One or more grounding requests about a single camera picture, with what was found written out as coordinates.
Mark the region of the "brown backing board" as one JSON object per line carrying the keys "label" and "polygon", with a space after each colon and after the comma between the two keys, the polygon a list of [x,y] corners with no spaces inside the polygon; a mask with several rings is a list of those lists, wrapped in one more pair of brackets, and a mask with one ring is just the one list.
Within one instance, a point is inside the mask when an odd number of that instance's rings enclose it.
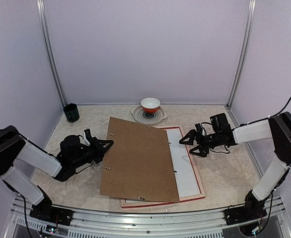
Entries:
{"label": "brown backing board", "polygon": [[180,201],[164,129],[111,117],[107,137],[114,144],[103,160],[100,195],[138,201]]}

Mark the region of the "cat photo print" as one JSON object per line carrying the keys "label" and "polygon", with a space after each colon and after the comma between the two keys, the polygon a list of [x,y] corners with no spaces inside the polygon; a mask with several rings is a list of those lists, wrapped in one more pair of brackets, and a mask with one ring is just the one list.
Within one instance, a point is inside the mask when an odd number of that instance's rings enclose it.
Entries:
{"label": "cat photo print", "polygon": [[200,195],[190,157],[185,145],[180,144],[182,138],[180,128],[166,129],[170,145],[171,158],[180,199]]}

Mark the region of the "red wooden picture frame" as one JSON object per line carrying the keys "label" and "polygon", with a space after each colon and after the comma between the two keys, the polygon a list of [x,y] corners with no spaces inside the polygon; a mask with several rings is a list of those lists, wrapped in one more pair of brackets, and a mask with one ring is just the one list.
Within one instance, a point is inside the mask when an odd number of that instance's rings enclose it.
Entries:
{"label": "red wooden picture frame", "polygon": [[[163,129],[165,131],[166,131],[166,129],[170,129],[170,128],[180,128],[181,134],[182,134],[182,137],[183,137],[184,131],[183,131],[183,128],[181,126],[179,126],[179,125],[178,126],[170,126],[170,127],[168,127],[168,126],[159,126],[158,127],[158,129]],[[187,148],[188,155],[190,157],[191,165],[193,167],[193,170],[194,170],[194,173],[195,173],[195,177],[196,177],[196,181],[198,183],[198,187],[199,187],[199,190],[200,190],[201,194],[200,195],[196,195],[196,196],[185,197],[183,199],[179,198],[181,203],[200,200],[200,199],[204,199],[206,197],[205,192],[204,192],[204,188],[203,188],[203,185],[202,185],[202,181],[201,181],[201,178],[200,178],[200,175],[199,175],[199,171],[198,171],[198,168],[196,166],[196,163],[195,163],[195,160],[193,158],[193,155],[189,153],[188,146],[186,146],[186,148]]]}

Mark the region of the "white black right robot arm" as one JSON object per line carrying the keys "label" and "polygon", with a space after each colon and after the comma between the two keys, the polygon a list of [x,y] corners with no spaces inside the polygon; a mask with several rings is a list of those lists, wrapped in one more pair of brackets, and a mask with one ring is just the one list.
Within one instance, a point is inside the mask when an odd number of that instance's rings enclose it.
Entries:
{"label": "white black right robot arm", "polygon": [[208,123],[213,133],[207,133],[202,123],[195,124],[179,140],[180,144],[191,145],[190,154],[199,157],[220,146],[231,147],[239,144],[257,144],[262,147],[268,161],[266,170],[258,184],[248,192],[239,215],[251,220],[263,210],[264,203],[284,181],[291,169],[291,113],[282,112],[232,128],[225,113],[210,117]]}

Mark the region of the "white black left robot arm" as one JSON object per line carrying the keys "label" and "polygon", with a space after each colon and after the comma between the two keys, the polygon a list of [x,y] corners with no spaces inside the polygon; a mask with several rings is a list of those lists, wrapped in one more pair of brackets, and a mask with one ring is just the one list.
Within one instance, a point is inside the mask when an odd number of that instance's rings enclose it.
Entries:
{"label": "white black left robot arm", "polygon": [[86,129],[83,135],[65,137],[60,143],[59,153],[54,156],[10,125],[0,129],[0,179],[31,203],[32,216],[49,221],[56,216],[51,199],[17,168],[15,162],[22,161],[57,181],[65,182],[93,164],[102,162],[113,144],[113,140],[91,136],[90,130]]}

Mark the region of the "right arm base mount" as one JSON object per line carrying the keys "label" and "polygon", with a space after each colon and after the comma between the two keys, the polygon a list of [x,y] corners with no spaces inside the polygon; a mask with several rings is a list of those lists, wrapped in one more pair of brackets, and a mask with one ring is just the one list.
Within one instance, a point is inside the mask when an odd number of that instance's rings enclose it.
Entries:
{"label": "right arm base mount", "polygon": [[265,208],[256,209],[255,211],[247,211],[245,206],[230,206],[224,210],[224,216],[226,225],[229,226],[264,218],[267,216],[267,211]]}

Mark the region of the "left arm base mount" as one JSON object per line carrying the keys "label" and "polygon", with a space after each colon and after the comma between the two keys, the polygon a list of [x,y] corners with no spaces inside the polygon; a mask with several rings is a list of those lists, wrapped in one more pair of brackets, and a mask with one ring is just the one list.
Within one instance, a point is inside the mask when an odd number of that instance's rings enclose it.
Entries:
{"label": "left arm base mount", "polygon": [[70,226],[73,218],[73,211],[54,207],[50,204],[38,204],[32,206],[30,217],[56,225]]}

